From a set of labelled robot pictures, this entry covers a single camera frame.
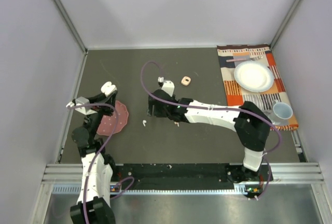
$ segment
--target gray wall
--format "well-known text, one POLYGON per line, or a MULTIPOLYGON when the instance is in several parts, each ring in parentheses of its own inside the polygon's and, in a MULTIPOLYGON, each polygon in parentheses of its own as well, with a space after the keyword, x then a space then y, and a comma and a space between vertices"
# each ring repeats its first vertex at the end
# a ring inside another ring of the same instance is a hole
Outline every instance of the gray wall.
POLYGON ((304 0, 274 50, 301 138, 332 193, 332 3, 304 0))
POLYGON ((62 0, 89 48, 269 43, 293 0, 62 0))
POLYGON ((28 223, 82 52, 52 0, 0 0, 0 216, 28 223))

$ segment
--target patterned cloth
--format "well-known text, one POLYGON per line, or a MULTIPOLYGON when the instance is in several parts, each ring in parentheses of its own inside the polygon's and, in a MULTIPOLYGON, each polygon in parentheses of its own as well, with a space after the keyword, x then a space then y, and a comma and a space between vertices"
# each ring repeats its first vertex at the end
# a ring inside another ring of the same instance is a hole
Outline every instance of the patterned cloth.
MULTIPOLYGON (((227 45, 217 46, 220 70, 224 81, 228 106, 242 105, 244 101, 254 102, 263 112, 272 111, 272 102, 279 100, 290 105, 284 83, 275 64, 273 54, 268 45, 227 45), (256 61, 269 67, 274 75, 273 86, 266 92, 254 93, 243 89, 234 78, 234 70, 240 62, 226 62, 230 59, 250 58, 262 55, 256 61)), ((295 130, 298 122, 293 115, 288 120, 288 125, 277 127, 279 130, 295 130)))

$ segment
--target plate rim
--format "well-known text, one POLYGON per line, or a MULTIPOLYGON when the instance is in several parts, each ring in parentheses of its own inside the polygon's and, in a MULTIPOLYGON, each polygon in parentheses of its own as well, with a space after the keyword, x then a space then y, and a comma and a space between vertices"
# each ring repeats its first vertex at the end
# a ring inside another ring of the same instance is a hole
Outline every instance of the plate rim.
POLYGON ((262 92, 266 92, 266 91, 268 91, 270 88, 272 88, 273 83, 274 83, 274 75, 273 75, 272 71, 269 69, 269 67, 268 67, 267 65, 265 65, 265 64, 262 64, 262 63, 259 63, 259 62, 255 62, 255 61, 245 61, 245 62, 241 62, 238 66, 236 66, 236 67, 235 67, 235 70, 234 70, 234 79, 235 79, 235 81, 236 81, 241 87, 243 87, 245 90, 248 90, 249 92, 254 92, 254 93, 262 93, 262 92), (251 64, 256 64, 256 65, 259 65, 259 66, 261 66, 261 67, 267 69, 268 74, 271 76, 272 80, 271 80, 271 85, 270 85, 269 87, 266 87, 266 88, 267 88, 266 90, 262 91, 262 90, 258 90, 258 89, 255 90, 255 89, 252 89, 252 88, 249 89, 248 87, 244 86, 243 83, 241 83, 241 80, 239 80, 239 78, 238 78, 238 77, 239 77, 239 76, 238 76, 238 73, 239 73, 239 72, 237 72, 237 70, 239 70, 239 68, 241 68, 242 66, 244 66, 243 64, 249 64, 249 63, 251 63, 251 64))

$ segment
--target white cup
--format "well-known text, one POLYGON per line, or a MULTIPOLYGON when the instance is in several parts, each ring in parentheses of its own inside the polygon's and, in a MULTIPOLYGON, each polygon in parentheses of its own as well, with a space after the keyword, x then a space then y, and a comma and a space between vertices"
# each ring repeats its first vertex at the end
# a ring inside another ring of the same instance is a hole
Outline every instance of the white cup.
POLYGON ((291 106, 278 100, 272 102, 272 113, 268 118, 274 125, 287 125, 287 119, 290 119, 291 116, 293 116, 291 106))

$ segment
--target pink plate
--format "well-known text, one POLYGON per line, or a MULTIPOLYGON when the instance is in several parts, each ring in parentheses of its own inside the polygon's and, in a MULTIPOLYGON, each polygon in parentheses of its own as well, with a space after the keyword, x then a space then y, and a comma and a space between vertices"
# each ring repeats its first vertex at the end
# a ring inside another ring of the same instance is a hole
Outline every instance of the pink plate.
MULTIPOLYGON (((115 109, 116 109, 116 111, 118 111, 119 121, 118 121, 118 125, 115 128, 114 133, 118 133, 127 124, 129 113, 127 111, 126 106, 123 105, 123 103, 121 103, 119 101, 115 102, 115 109)), ((113 114, 113 116, 111 116, 111 117, 104 115, 102 118, 102 122, 100 123, 100 125, 98 127, 97 134, 100 136, 110 136, 115 123, 116 123, 115 114, 113 114)))

